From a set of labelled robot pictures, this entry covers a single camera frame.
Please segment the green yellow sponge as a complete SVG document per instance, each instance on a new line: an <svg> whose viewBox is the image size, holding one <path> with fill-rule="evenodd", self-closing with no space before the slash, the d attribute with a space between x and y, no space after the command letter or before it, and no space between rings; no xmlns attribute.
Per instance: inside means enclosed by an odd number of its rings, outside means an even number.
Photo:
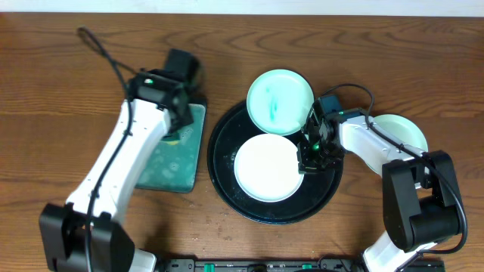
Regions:
<svg viewBox="0 0 484 272"><path fill-rule="evenodd" d="M188 138L191 136L191 130L185 129L180 131L175 131L171 134L166 135L162 138L162 142L168 145L178 145L178 144L185 144Z"/></svg>

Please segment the white plate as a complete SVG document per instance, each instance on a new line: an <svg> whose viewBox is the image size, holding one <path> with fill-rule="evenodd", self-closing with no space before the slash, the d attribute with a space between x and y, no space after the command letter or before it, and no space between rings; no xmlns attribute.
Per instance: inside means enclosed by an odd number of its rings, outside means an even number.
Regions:
<svg viewBox="0 0 484 272"><path fill-rule="evenodd" d="M297 148L276 134L260 134L247 140L236 153L234 175L243 192L260 202L288 199L302 185Z"/></svg>

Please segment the mint green plate with stain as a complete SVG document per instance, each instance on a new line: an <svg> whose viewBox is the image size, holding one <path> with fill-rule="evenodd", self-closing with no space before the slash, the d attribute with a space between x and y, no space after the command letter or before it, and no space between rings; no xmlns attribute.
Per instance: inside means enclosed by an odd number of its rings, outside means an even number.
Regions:
<svg viewBox="0 0 484 272"><path fill-rule="evenodd" d="M247 111L265 133L286 136L298 132L314 102L310 84L291 70L269 70L254 80L247 93Z"/></svg>

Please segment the pale green plate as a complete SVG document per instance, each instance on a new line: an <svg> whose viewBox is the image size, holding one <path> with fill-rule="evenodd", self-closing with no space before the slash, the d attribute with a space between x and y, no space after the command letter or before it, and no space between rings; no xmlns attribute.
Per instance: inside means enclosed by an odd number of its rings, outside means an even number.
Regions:
<svg viewBox="0 0 484 272"><path fill-rule="evenodd" d="M377 117L370 117L369 121L373 122L381 134L385 134L388 138L393 136L393 141L411 145L425 152L429 151L427 139L423 132L411 120L399 115L383 114ZM366 122L365 128L371 133L370 154L375 155L374 151L377 149L380 150L376 159L370 159L369 162L365 161L365 163L373 172L381 175L381 166L387 162L388 152L394 146L380 138L368 127Z"/></svg>

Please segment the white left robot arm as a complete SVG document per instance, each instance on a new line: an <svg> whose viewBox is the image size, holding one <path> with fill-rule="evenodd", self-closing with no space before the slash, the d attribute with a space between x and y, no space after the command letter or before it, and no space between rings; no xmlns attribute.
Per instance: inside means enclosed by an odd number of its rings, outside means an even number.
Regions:
<svg viewBox="0 0 484 272"><path fill-rule="evenodd" d="M62 206L39 216L51 271L154 271L156 255L137 249L122 227L133 190L160 140L192 121L196 73L150 70L126 86L113 132Z"/></svg>

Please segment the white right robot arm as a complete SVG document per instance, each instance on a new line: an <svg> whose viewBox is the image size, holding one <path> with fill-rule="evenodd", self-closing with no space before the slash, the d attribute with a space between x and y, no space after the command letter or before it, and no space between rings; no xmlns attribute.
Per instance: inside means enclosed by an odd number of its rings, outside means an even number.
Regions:
<svg viewBox="0 0 484 272"><path fill-rule="evenodd" d="M377 171L383 185L384 233L345 271L404 271L425 254L450 255L468 237L468 221L451 157L425 152L382 130L368 112L313 107L297 146L299 170L330 173L338 185L346 153Z"/></svg>

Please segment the round black tray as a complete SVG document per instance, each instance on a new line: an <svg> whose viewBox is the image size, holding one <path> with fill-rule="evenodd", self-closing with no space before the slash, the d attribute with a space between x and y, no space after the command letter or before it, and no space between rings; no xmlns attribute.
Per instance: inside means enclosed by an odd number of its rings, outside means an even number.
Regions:
<svg viewBox="0 0 484 272"><path fill-rule="evenodd" d="M262 224L293 224L310 218L336 193L343 175L343 162L325 172L306 175L295 194L285 200L261 202L243 192L234 174L238 149L261 133L250 119L244 100L217 122L207 148L208 172L216 192L237 213Z"/></svg>

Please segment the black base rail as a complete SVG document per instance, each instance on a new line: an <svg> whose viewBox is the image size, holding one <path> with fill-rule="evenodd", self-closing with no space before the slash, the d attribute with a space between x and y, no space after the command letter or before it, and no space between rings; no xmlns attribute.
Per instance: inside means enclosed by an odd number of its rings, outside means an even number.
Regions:
<svg viewBox="0 0 484 272"><path fill-rule="evenodd" d="M156 272L293 272L293 271L365 271L363 263L352 259L325 258L321 261L217 261L169 259L161 261Z"/></svg>

